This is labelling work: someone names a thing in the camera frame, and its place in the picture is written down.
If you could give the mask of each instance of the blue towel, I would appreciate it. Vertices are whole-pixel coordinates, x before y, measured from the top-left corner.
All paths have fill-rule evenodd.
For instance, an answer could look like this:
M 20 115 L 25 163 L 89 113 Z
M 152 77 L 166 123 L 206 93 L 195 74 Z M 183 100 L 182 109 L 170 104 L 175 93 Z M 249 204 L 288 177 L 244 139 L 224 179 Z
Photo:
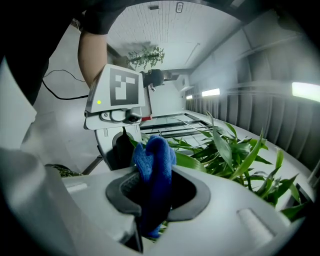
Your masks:
M 145 149 L 141 143 L 136 146 L 133 161 L 144 184 L 141 234 L 158 238 L 160 225 L 172 205 L 171 166 L 177 163 L 176 154 L 164 138 L 152 135 Z

